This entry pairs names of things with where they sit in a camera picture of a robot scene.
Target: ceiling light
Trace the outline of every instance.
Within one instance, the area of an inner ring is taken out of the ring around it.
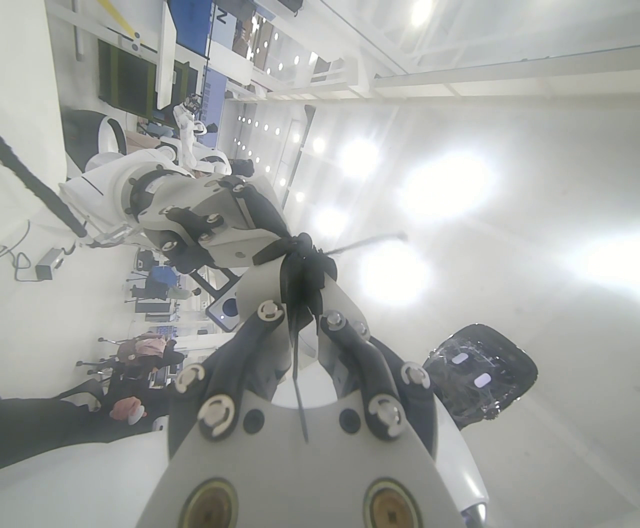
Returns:
[[[630,287],[640,293],[640,234],[595,242],[579,259],[579,271],[591,280]]]
[[[378,165],[378,148],[370,141],[354,140],[342,149],[340,165],[347,176],[366,178]]]
[[[423,25],[431,15],[431,9],[433,8],[433,0],[418,0],[413,5],[413,11],[411,12],[411,23],[417,28]]]
[[[448,154],[409,174],[400,189],[400,205],[418,221],[456,216],[478,206],[493,180],[480,158]]]
[[[321,209],[314,216],[313,224],[323,236],[337,237],[344,231],[348,217],[341,211],[329,207]]]
[[[402,307],[416,301],[430,282],[420,255],[408,244],[389,241],[373,246],[360,261],[360,285],[375,301]]]
[[[324,139],[322,138],[314,139],[314,150],[318,154],[322,154],[325,148],[326,148],[326,143],[324,142]]]

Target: white robot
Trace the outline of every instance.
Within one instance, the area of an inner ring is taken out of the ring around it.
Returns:
[[[488,495],[460,429],[535,382],[507,338],[471,325],[424,365],[404,362],[371,335],[334,261],[291,235],[263,178],[194,179],[140,150],[68,181],[61,196],[97,244],[153,248],[190,274],[216,300],[207,313],[237,332],[173,384],[171,460],[139,528],[484,524]],[[213,288],[203,266],[229,281]],[[310,323],[336,399],[304,409],[297,343]],[[271,403],[291,368],[297,409]]]

